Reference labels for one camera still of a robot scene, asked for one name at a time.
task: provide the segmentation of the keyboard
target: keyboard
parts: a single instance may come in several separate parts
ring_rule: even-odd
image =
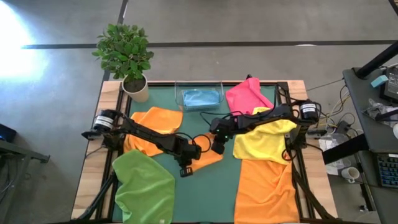
[[[379,183],[398,189],[398,154],[377,154]]]

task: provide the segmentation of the pink towel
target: pink towel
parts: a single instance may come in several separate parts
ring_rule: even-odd
[[[261,94],[260,80],[248,78],[244,82],[226,91],[226,100],[231,111],[252,114],[257,107],[272,109],[274,105]]]

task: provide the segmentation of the white pot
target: white pot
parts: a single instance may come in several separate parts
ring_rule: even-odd
[[[143,102],[147,101],[148,98],[149,98],[148,80],[147,80],[147,77],[146,77],[144,74],[142,74],[142,76],[145,78],[145,86],[142,88],[142,90],[137,91],[137,92],[135,92],[135,93],[129,92],[129,91],[127,91],[127,90],[124,88],[124,80],[127,78],[127,76],[123,78],[123,82],[122,82],[123,90],[124,90],[135,102],[138,102],[138,103],[143,103]]]

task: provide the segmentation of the gray floor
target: gray floor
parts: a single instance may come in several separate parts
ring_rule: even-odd
[[[93,44],[118,19],[122,0],[0,0],[0,123],[16,129],[16,143],[50,154],[33,164],[12,210],[11,223],[70,218],[103,71],[92,49],[18,50],[22,44]],[[191,0],[129,2],[125,23],[144,26],[153,42],[396,39],[388,1]],[[307,88],[342,78],[387,45],[152,49],[150,80],[300,79]],[[343,82],[308,92],[329,111]],[[347,112],[354,112],[351,102]],[[377,222],[361,213],[357,185],[330,178],[338,215]]]

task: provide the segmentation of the green towel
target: green towel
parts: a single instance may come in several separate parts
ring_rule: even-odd
[[[122,183],[115,202],[123,211],[123,223],[168,224],[174,208],[174,177],[138,150],[123,154],[112,163]]]

